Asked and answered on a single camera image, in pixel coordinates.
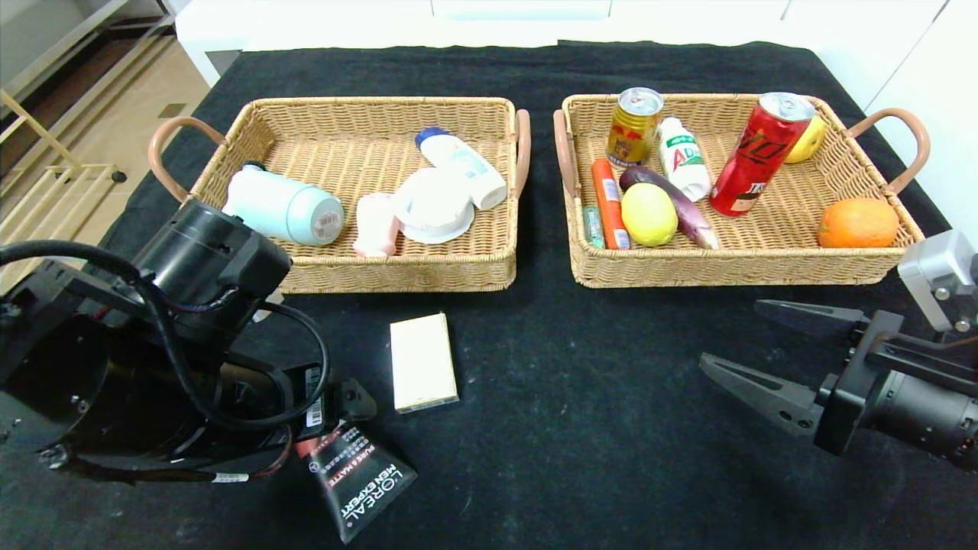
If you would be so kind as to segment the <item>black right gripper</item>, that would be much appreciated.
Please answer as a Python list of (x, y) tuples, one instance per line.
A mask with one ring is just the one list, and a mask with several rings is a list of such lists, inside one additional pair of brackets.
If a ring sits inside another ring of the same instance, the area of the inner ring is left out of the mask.
[(918, 447), (976, 472), (976, 338), (923, 340), (902, 333), (904, 317), (877, 311), (759, 299), (755, 313), (818, 340), (859, 335), (838, 377), (812, 390), (711, 353), (700, 369), (731, 396), (794, 436), (844, 454), (860, 429)]

